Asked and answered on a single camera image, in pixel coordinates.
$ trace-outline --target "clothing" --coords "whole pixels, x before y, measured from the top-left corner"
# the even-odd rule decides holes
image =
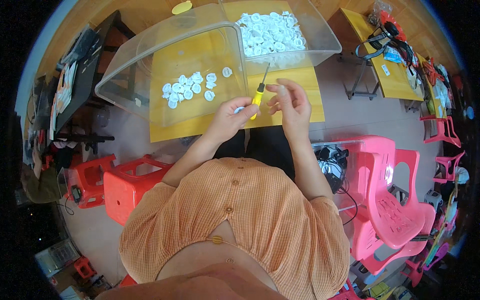
[[[292,152],[282,125],[250,128],[250,139],[245,150],[245,130],[221,144],[214,158],[248,157],[271,167],[282,169],[290,179],[295,179]]]
[[[345,283],[349,242],[335,204],[309,202],[282,170],[249,158],[212,159],[177,188],[161,182],[146,192],[120,236],[123,264],[138,283],[154,281],[224,220],[285,297],[326,299]]]
[[[37,179],[33,170],[25,165],[24,172],[25,184],[24,190],[30,201],[33,203],[50,203],[61,198],[59,186],[57,184],[57,172],[55,167],[51,166],[40,173],[40,179]]]

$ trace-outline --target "yellow lid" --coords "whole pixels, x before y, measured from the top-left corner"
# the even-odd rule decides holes
[[[179,14],[182,12],[186,12],[190,8],[192,8],[192,3],[190,2],[190,0],[188,0],[187,2],[182,2],[175,5],[175,7],[172,9],[172,14]]]

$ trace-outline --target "cable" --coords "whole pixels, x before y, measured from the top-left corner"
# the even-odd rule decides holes
[[[340,148],[338,147],[330,147],[330,146],[325,146],[327,147],[328,149],[330,150],[336,150],[337,152],[341,152],[342,150],[340,150]],[[350,197],[350,199],[352,199],[353,203],[355,204],[355,214],[353,215],[353,217],[348,220],[347,222],[345,222],[344,224],[342,224],[343,226],[350,223],[356,216],[357,216],[357,213],[359,211],[359,208],[358,208],[358,204],[357,202],[355,201],[355,199],[353,199],[353,197],[348,193],[348,190],[350,189],[350,183],[347,179],[347,177],[345,176],[346,173],[347,173],[347,168],[342,168],[340,166],[340,164],[338,163],[338,161],[336,159],[334,159],[333,157],[329,157],[325,160],[321,160],[321,161],[324,161],[326,163],[326,165],[331,168],[331,167],[335,167],[337,169],[337,171],[340,173],[340,180],[342,180],[342,185],[338,188],[338,191],[336,191],[337,194],[347,194],[348,197]]]
[[[60,204],[60,203],[55,203],[55,204],[65,207],[65,212],[66,212],[67,214],[73,216],[73,215],[75,214],[75,212],[73,211],[73,209],[71,209],[71,208],[69,208],[69,207],[67,206],[68,198],[70,198],[70,195],[68,195],[67,199],[65,199],[65,204]]]
[[[28,117],[28,104],[30,103],[30,100],[32,100],[32,98],[33,98],[33,91],[32,91],[32,94],[30,95],[30,98],[28,99],[28,102],[27,102],[27,114],[26,114],[28,121],[30,122],[30,124],[33,125],[32,119],[30,119],[30,118]]]
[[[350,220],[348,220],[347,222],[342,224],[343,226],[345,226],[346,224],[350,223],[353,219],[355,219],[355,217],[357,216],[357,213],[359,212],[359,206],[357,204],[357,201],[355,201],[355,199],[353,199],[353,197],[350,196],[350,194],[343,187],[340,187],[340,189],[342,189],[345,192],[345,194],[347,194],[350,197],[350,199],[352,199],[353,203],[355,204],[355,214],[353,215],[353,217]]]

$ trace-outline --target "hand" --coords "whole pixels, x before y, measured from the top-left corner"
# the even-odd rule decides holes
[[[282,127],[290,146],[297,141],[308,141],[308,128],[312,105],[308,101],[305,90],[288,79],[279,78],[277,84],[267,84],[267,91],[276,93],[267,105],[269,114],[282,111]]]
[[[234,114],[234,111],[242,106],[245,108]],[[226,101],[218,107],[203,137],[220,145],[242,129],[254,114],[260,114],[260,110],[258,105],[252,104],[251,97],[236,97]]]

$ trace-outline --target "red plastic stool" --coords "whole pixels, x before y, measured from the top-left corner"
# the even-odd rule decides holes
[[[120,282],[119,288],[133,286],[136,284],[138,283],[133,278],[131,278],[130,275],[127,274],[125,278]]]
[[[128,216],[142,199],[144,193],[159,183],[165,173],[173,166],[144,155],[123,165],[118,165],[103,176],[105,190],[105,209],[107,215],[125,226]],[[136,175],[136,169],[142,164],[162,168],[155,172]]]
[[[96,274],[92,264],[85,256],[81,256],[73,265],[82,278],[90,278]]]
[[[437,156],[435,161],[445,166],[445,178],[433,178],[433,181],[439,183],[447,183],[448,180],[455,181],[455,168],[458,166],[463,154],[465,154],[465,151],[454,157]],[[450,173],[449,169],[452,165],[453,170]]]
[[[72,168],[75,179],[69,181],[68,191],[72,193],[72,186],[76,186],[82,193],[78,203],[79,208],[90,208],[105,204],[102,181],[104,172],[113,168],[115,155],[86,161]]]

